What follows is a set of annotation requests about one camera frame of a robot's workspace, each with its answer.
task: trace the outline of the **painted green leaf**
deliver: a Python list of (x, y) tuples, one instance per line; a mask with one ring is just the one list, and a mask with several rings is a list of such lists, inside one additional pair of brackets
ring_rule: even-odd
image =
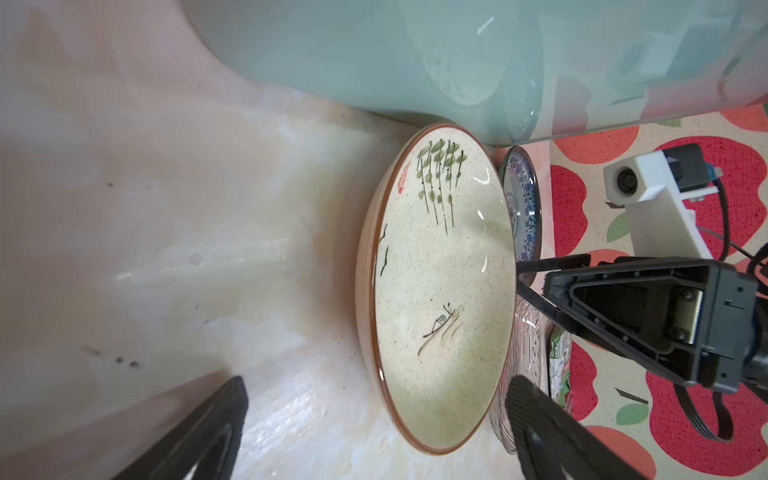
[(616, 412), (617, 425), (635, 425), (648, 418), (650, 408), (644, 403), (628, 403)]
[(445, 145), (445, 140), (440, 140), (439, 142), (434, 144), (432, 146), (432, 153), (440, 151), (440, 149), (442, 148), (443, 145)]
[(607, 240), (608, 243), (615, 242), (616, 240), (629, 234), (629, 225), (627, 224), (627, 214), (621, 214), (614, 218), (611, 225), (608, 226)]
[(683, 122), (679, 118), (673, 118), (672, 120), (662, 120), (656, 122), (657, 124), (661, 125), (662, 127), (675, 127), (679, 128), (683, 126)]

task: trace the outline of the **marble countertop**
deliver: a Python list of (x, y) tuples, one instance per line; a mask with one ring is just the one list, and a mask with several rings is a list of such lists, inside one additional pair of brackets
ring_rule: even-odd
[(9, 477), (111, 477), (232, 375), (234, 478), (520, 476), (486, 425), (418, 453), (362, 363), (357, 240), (417, 127), (242, 78), (171, 0), (38, 3), (0, 7)]

